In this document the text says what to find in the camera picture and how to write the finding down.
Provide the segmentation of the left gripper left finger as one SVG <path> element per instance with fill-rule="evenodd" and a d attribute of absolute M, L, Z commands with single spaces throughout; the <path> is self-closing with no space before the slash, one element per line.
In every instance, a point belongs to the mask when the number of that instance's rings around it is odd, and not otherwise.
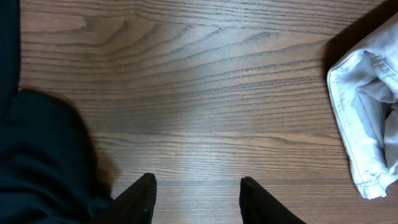
<path fill-rule="evenodd" d="M 145 173 L 90 224 L 151 224 L 157 197 L 157 180 Z"/>

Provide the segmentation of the beige khaki shorts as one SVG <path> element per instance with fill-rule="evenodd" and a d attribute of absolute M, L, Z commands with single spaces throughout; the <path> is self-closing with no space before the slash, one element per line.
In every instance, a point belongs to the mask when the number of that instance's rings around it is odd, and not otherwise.
<path fill-rule="evenodd" d="M 326 80 L 355 186 L 363 198 L 385 197 L 397 180 L 397 16 L 347 51 Z"/>

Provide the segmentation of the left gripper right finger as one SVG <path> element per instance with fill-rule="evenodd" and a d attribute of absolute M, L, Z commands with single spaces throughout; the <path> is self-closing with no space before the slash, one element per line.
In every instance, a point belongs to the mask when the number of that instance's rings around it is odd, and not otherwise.
<path fill-rule="evenodd" d="M 252 177 L 240 183 L 239 206 L 244 224 L 305 224 Z"/>

